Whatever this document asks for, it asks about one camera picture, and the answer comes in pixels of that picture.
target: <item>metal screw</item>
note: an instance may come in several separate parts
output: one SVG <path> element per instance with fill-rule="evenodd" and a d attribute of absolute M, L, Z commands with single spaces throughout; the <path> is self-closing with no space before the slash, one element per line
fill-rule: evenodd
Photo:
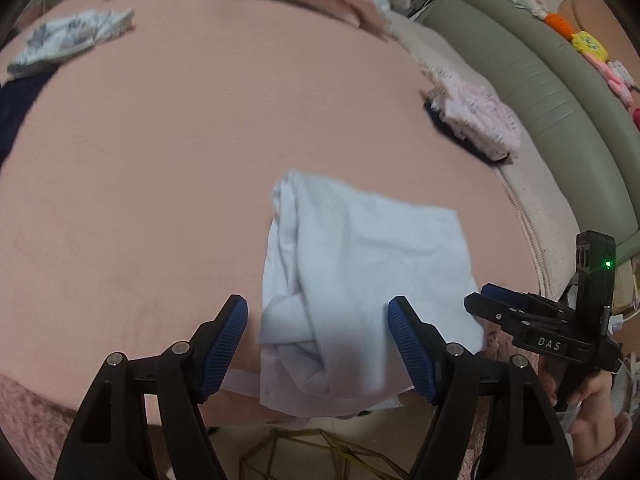
<path fill-rule="evenodd" d="M 529 364 L 529 361 L 526 357 L 516 354 L 511 358 L 513 364 L 515 364 L 518 368 L 526 368 Z"/>
<path fill-rule="evenodd" d="M 107 364 L 109 366 L 119 365 L 122 362 L 123 355 L 120 352 L 114 352 L 107 357 Z"/>
<path fill-rule="evenodd" d="M 171 347 L 171 352 L 178 355 L 186 354 L 189 351 L 189 348 L 189 343 L 186 341 L 178 341 Z"/>
<path fill-rule="evenodd" d="M 451 355 L 459 356 L 465 352 L 465 349 L 458 343 L 449 343 L 447 345 L 447 352 Z"/>

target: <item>pink plush toy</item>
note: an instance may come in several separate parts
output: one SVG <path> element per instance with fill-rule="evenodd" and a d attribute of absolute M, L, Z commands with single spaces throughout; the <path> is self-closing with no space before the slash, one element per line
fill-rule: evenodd
<path fill-rule="evenodd" d="M 600 72 L 612 92 L 622 101 L 622 104 L 625 105 L 627 109 L 631 108 L 634 101 L 631 97 L 629 88 L 626 87 L 626 84 L 620 77 L 620 74 L 606 63 L 597 60 L 591 54 L 583 53 L 583 55 L 587 61 L 589 61 L 589 63 L 596 67 L 598 72 Z"/>

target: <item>black cloth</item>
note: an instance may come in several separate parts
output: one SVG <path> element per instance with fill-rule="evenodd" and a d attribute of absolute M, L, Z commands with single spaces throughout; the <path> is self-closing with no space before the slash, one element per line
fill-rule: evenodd
<path fill-rule="evenodd" d="M 453 142 L 455 142 L 463 150 L 471 153 L 471 155 L 473 155 L 475 158 L 479 158 L 488 166 L 497 166 L 498 164 L 503 163 L 508 158 L 508 156 L 506 156 L 505 158 L 501 158 L 500 160 L 491 160 L 483 152 L 478 150 L 469 139 L 460 139 L 459 137 L 457 137 L 456 134 L 453 133 L 451 126 L 443 122 L 440 118 L 440 114 L 436 110 L 431 108 L 431 101 L 429 99 L 424 102 L 424 109 L 427 110 L 427 113 L 429 114 L 433 125 L 439 130 L 441 134 L 449 137 L 449 139 L 453 140 Z"/>
<path fill-rule="evenodd" d="M 0 166 L 11 152 L 31 105 L 57 69 L 52 66 L 46 72 L 14 79 L 0 88 Z"/>

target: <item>white cloth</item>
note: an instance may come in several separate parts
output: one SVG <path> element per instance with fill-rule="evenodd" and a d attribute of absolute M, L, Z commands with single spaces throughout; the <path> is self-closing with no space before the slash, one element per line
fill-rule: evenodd
<path fill-rule="evenodd" d="M 496 94 L 464 81 L 452 68 L 425 70 L 434 83 L 428 92 L 431 107 L 455 136 L 470 140 L 491 160 L 518 155 L 524 131 L 516 114 Z"/>
<path fill-rule="evenodd" d="M 482 327 L 463 306 L 477 288 L 454 211 L 295 172 L 272 199 L 258 336 L 263 405 L 351 415 L 411 387 L 386 324 L 395 296 L 446 341 L 482 348 Z"/>
<path fill-rule="evenodd" d="M 116 38 L 131 26 L 133 10 L 97 12 L 87 10 L 69 18 L 38 26 L 27 38 L 25 48 L 9 63 L 7 72 L 27 77 L 51 64 L 61 64 L 81 52 Z"/>

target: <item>human hand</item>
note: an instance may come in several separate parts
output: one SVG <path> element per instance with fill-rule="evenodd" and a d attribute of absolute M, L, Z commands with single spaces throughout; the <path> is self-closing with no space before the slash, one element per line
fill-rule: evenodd
<path fill-rule="evenodd" d="M 556 380 L 541 357 L 538 379 L 552 406 L 558 403 Z M 574 462 L 582 465 L 609 448 L 616 439 L 615 413 L 609 398 L 612 375 L 598 370 L 592 372 L 567 399 L 568 404 L 582 402 L 580 411 L 569 428 L 574 444 Z"/>

